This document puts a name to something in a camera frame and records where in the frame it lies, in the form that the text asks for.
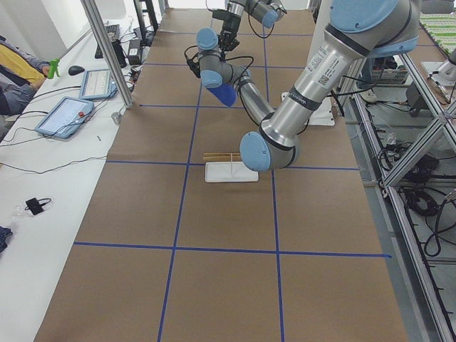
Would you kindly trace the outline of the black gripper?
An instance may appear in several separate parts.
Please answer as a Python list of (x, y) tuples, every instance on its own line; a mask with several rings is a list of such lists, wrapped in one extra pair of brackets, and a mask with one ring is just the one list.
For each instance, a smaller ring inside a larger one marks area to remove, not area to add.
[(241, 23), (242, 15), (232, 13), (224, 9), (215, 9), (212, 18), (222, 20), (222, 30), (219, 34), (219, 49), (221, 58), (226, 58), (226, 52), (233, 51), (238, 45), (237, 33)]

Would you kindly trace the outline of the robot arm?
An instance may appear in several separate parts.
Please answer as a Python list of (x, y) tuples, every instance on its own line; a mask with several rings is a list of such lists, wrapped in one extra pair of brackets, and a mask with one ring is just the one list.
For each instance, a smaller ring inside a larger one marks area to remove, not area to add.
[(354, 61), (407, 53), (418, 42), (420, 1), (332, 1), (321, 45), (286, 98), (272, 108), (247, 68), (228, 63), (223, 54), (238, 45), (243, 14), (270, 29), (286, 10), (280, 1), (226, 1), (225, 5), (212, 15), (223, 22), (221, 32), (210, 27), (197, 32), (197, 75), (226, 106), (243, 100), (258, 128), (242, 138), (239, 150), (243, 163), (257, 172), (294, 162), (300, 132)]
[(254, 0), (225, 1), (223, 9), (212, 9), (212, 17), (223, 21), (222, 30), (218, 35), (223, 58), (226, 52), (233, 51), (239, 45), (237, 33), (243, 13), (247, 13), (249, 19), (256, 19), (263, 27), (273, 29), (275, 23), (287, 14), (287, 10), (281, 1)]

